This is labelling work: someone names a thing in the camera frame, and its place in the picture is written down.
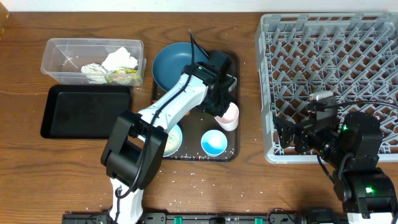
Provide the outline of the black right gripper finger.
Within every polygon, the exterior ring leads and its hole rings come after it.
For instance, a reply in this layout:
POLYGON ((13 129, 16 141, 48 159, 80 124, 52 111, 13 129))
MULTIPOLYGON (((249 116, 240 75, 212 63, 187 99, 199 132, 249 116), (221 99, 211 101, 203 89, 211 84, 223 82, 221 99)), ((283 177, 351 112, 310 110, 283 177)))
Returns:
POLYGON ((278 125, 279 142, 282 148, 287 148, 294 141, 295 124, 279 124, 278 125))
POLYGON ((280 126, 280 127, 288 127, 292 125, 291 121, 287 121, 285 119, 281 119, 277 116, 273 116, 273 123, 275 126, 280 126))

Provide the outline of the pink plastic cup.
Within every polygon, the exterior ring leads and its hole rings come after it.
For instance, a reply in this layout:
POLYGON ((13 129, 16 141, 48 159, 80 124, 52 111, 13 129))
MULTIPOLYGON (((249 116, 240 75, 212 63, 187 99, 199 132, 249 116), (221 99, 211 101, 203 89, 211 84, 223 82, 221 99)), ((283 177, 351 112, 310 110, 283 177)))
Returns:
POLYGON ((239 123, 238 106, 234 103, 230 103, 225 114, 222 117, 216 116, 215 120, 225 131, 234 131, 239 123))

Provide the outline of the small light blue cup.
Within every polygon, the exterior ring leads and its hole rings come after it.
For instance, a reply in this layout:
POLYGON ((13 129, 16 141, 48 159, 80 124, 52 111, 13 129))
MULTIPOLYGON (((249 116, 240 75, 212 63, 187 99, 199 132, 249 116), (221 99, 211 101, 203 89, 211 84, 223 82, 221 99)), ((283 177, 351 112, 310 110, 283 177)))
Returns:
POLYGON ((221 155, 227 146, 227 137, 219 130, 209 130, 201 137, 201 148, 210 157, 221 155))

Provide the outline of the dark blue plate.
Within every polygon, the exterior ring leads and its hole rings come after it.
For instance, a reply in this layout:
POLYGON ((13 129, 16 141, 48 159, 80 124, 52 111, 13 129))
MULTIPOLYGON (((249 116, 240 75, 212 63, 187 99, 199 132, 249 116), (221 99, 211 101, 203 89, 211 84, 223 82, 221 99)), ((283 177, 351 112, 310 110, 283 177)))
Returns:
POLYGON ((191 62, 191 43, 177 42, 164 47, 156 55, 152 66, 156 84, 163 91, 169 91, 179 81, 184 67, 191 62))

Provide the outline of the light blue rice bowl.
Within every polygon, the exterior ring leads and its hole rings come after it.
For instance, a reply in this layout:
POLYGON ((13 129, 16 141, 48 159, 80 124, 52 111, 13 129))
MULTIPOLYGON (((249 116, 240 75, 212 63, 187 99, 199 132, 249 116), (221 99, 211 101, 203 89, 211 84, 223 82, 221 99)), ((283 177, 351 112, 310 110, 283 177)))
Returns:
POLYGON ((163 156, 171 156, 173 153, 177 152, 182 144, 182 139, 182 130, 180 126, 176 124, 169 132, 163 156))

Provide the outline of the pile of white rice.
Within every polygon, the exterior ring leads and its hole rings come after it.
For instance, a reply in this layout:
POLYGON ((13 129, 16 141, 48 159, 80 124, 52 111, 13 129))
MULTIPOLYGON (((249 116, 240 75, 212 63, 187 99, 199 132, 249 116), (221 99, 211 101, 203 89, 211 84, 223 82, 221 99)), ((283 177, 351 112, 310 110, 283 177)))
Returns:
POLYGON ((180 138, 179 135, 175 132, 169 134, 167 143, 165 145, 164 156, 169 156, 173 154, 180 145, 180 138))

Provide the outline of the yellow green snack wrapper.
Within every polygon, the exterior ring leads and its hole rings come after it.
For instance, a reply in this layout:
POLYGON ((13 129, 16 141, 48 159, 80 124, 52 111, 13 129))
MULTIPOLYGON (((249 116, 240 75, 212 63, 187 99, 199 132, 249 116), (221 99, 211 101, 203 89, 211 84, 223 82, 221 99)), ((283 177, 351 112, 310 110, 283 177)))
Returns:
POLYGON ((105 76, 107 83, 129 85, 133 80, 137 80, 137 70, 132 68, 121 68, 115 70, 110 75, 105 76))

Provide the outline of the white paper napkin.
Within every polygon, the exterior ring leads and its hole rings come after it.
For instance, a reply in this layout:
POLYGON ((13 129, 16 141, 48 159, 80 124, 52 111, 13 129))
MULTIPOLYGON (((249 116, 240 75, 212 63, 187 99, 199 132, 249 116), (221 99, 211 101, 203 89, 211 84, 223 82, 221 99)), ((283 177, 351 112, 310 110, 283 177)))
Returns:
POLYGON ((122 68, 133 69, 138 66, 138 60, 131 56, 126 48, 121 47, 117 51, 108 54, 101 66, 109 72, 114 72, 122 68))

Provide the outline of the grey paper ball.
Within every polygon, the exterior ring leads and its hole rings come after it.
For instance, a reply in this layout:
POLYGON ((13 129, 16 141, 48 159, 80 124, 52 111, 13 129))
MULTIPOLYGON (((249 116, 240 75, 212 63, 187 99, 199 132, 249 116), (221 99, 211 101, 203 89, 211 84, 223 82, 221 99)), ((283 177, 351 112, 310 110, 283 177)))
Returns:
POLYGON ((86 77, 89 79, 88 83, 90 84, 107 83, 105 75, 108 73, 108 71, 100 64, 91 63, 88 65, 84 65, 81 68, 81 73, 84 73, 86 75, 86 77))

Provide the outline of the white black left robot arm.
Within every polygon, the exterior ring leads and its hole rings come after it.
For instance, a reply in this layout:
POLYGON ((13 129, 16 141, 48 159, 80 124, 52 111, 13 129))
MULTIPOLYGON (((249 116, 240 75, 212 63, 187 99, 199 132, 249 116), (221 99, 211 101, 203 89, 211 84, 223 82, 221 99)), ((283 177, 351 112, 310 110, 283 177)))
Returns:
POLYGON ((175 86, 148 108, 118 116, 101 155, 113 186, 108 223, 139 221, 144 189, 160 169, 171 129, 195 107, 223 116, 236 85, 236 77, 225 69, 194 63, 185 66, 175 86))

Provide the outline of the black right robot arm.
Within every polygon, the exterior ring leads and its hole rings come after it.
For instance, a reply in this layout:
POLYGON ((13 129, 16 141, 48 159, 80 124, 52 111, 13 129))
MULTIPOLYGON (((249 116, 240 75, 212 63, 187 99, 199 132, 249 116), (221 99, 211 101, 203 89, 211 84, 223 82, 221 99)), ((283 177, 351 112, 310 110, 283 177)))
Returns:
POLYGON ((380 122, 363 112, 352 112, 341 123, 332 110, 292 123, 273 118, 283 148, 314 150, 330 164, 328 176, 342 202, 349 223, 396 223, 397 195, 392 180, 377 166, 382 143, 380 122))

